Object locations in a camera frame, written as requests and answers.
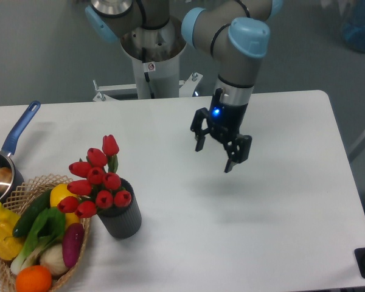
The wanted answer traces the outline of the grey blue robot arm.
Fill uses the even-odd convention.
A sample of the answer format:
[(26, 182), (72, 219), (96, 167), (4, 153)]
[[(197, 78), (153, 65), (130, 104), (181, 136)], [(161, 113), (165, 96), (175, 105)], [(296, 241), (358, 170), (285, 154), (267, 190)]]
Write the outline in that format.
[(187, 46), (219, 62), (210, 107), (196, 111), (190, 129), (196, 151), (207, 135), (223, 145), (229, 172), (249, 155), (252, 139), (239, 128), (267, 53), (266, 21), (281, 7), (282, 1), (227, 1), (178, 20), (168, 1), (92, 1), (85, 13), (102, 39), (118, 41), (131, 58), (140, 99), (178, 95), (179, 58)]

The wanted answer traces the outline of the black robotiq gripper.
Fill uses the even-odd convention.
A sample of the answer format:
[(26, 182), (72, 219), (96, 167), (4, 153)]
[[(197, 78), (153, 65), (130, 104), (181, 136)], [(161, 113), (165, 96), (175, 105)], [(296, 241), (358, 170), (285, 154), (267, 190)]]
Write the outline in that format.
[(210, 135), (224, 145), (228, 160), (224, 169), (229, 173), (237, 164), (246, 161), (252, 144), (250, 135), (240, 134), (247, 104), (232, 106), (221, 102), (212, 102), (210, 110), (201, 108), (196, 110), (190, 126), (195, 133), (195, 151), (201, 151), (206, 135)]

